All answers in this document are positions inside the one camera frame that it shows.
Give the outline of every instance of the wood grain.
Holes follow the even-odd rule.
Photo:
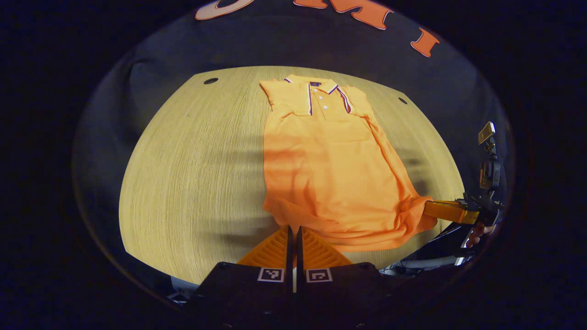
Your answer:
[[[237,262],[278,229],[262,208],[263,129],[271,111],[260,80],[331,78],[367,94],[414,187],[435,200],[463,182],[436,129],[401,92],[317,69],[256,66],[194,75],[163,104],[131,156],[120,193],[126,251],[174,277],[201,283],[217,262]],[[203,84],[209,78],[217,82]],[[383,268],[430,241],[448,221],[393,250],[346,252]]]

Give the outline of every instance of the table surface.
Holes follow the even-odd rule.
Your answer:
[[[163,104],[133,151],[119,207],[120,232],[129,254],[199,284],[216,263],[237,262],[278,229],[262,208],[263,129],[271,107],[259,81],[289,74],[331,78],[364,91],[416,191],[435,200],[462,198],[463,182],[448,148],[402,92],[308,68],[210,71],[194,75]],[[210,78],[218,81],[204,84]],[[448,224],[439,220],[434,229],[396,249],[344,255],[383,268],[423,246]]]

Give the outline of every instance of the wrinkled fabric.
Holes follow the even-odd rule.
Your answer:
[[[339,251],[396,248],[436,225],[365,93],[295,75],[260,84],[272,108],[264,209],[279,225],[310,228]]]

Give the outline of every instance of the orange letter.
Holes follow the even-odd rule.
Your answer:
[[[430,51],[432,50],[432,47],[435,44],[440,43],[440,41],[438,41],[438,39],[436,39],[435,36],[431,35],[428,31],[424,30],[423,28],[420,28],[420,31],[422,31],[420,39],[412,41],[410,42],[410,44],[415,50],[420,52],[420,54],[429,58],[431,56]]]
[[[238,0],[232,5],[224,6],[219,8],[218,3],[220,0],[216,2],[210,2],[209,4],[200,7],[197,12],[195,12],[195,18],[198,21],[203,21],[205,19],[211,19],[218,16],[226,15],[228,13],[237,11],[253,2],[254,0]]]
[[[393,12],[391,9],[369,0],[330,0],[330,2],[334,10],[339,13],[361,7],[358,12],[354,12],[351,15],[355,19],[381,30],[386,29],[385,24],[383,24],[385,16]]]
[[[293,2],[294,5],[302,7],[311,7],[318,9],[324,9],[328,7],[328,5],[325,4],[323,0],[294,0]]]

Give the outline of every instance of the shirt sleeve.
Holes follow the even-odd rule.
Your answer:
[[[312,115],[310,87],[308,84],[289,83],[287,81],[260,81],[261,87],[269,98],[271,110],[280,116],[294,113],[300,116]]]

